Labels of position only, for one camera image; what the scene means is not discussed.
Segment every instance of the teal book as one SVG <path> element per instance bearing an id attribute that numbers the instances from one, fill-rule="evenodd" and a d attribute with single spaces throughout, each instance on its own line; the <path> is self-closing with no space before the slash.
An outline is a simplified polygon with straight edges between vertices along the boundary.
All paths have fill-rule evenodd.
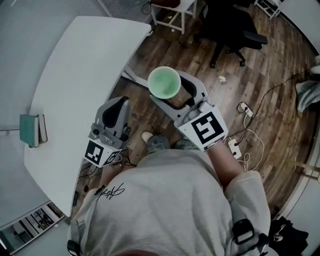
<path id="1" fill-rule="evenodd" d="M 39 117 L 20 115 L 20 140 L 31 148 L 39 147 Z"/>

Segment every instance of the bag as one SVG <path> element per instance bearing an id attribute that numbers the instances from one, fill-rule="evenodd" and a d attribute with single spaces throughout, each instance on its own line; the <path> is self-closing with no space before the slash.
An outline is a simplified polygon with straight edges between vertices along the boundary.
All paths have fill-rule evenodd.
<path id="1" fill-rule="evenodd" d="M 176 8 L 180 5 L 181 0 L 151 0 L 151 4 L 157 6 Z"/>

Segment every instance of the shoe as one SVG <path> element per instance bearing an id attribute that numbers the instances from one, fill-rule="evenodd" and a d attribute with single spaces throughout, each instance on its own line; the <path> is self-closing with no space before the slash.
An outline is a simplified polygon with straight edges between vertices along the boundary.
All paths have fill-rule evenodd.
<path id="1" fill-rule="evenodd" d="M 153 136 L 153 134 L 151 132 L 148 131 L 144 131 L 143 133 L 141 133 L 141 138 L 143 139 L 143 141 L 145 143 L 147 143 L 147 141 Z"/>
<path id="2" fill-rule="evenodd" d="M 302 112 L 300 112 L 298 110 L 296 111 L 296 114 L 297 114 L 298 118 L 302 118 L 304 115 Z"/>

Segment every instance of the white desk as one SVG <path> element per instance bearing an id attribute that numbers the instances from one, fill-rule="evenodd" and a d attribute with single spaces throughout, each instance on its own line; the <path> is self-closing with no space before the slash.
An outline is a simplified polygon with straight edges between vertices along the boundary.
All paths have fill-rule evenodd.
<path id="1" fill-rule="evenodd" d="M 48 141 L 24 149 L 24 165 L 67 216 L 98 108 L 110 97 L 124 69 L 146 86 L 127 63 L 151 31 L 149 24 L 77 17 L 53 50 L 40 78 L 30 114 L 44 114 Z"/>

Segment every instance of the white cable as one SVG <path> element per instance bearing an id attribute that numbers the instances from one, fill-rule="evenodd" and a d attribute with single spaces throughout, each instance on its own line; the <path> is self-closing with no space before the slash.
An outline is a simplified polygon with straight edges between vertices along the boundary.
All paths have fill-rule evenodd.
<path id="1" fill-rule="evenodd" d="M 230 139 L 230 138 L 226 138 L 226 139 L 223 141 L 223 144 L 224 144 L 224 145 L 226 145 L 226 140 L 227 140 L 227 139 L 229 139 L 229 140 L 228 140 L 228 142 L 230 142 L 230 141 L 231 141 L 231 139 Z"/>
<path id="2" fill-rule="evenodd" d="M 293 172 L 295 172 L 295 171 L 296 171 L 296 168 L 297 168 L 297 166 L 296 166 L 296 165 L 294 165 Z"/>
<path id="3" fill-rule="evenodd" d="M 246 114 L 245 117 L 244 117 L 244 119 L 243 119 L 243 127 L 246 128 L 248 131 L 252 132 L 252 133 L 257 137 L 257 139 L 261 142 L 261 144 L 262 144 L 262 154 L 261 154 L 260 160 L 259 160 L 259 162 L 256 164 L 256 166 L 255 166 L 253 169 L 248 170 L 248 165 L 249 165 L 248 162 L 249 162 L 249 160 L 250 160 L 250 154 L 249 154 L 248 152 L 246 152 L 246 153 L 244 154 L 244 156 L 243 156 L 243 161 L 242 161 L 242 160 L 238 160 L 238 162 L 244 163 L 244 164 L 243 164 L 244 170 L 245 170 L 246 172 L 249 172 L 249 171 L 254 171 L 254 170 L 258 167 L 258 165 L 260 164 L 260 162 L 261 162 L 261 160 L 262 160 L 262 158 L 263 158 L 263 156 L 264 156 L 265 145 L 264 145 L 264 142 L 258 137 L 258 135 L 257 135 L 253 130 L 250 130 L 249 128 L 246 127 L 246 123 L 245 123 L 245 122 L 246 122 L 247 116 L 248 116 L 248 114 Z"/>

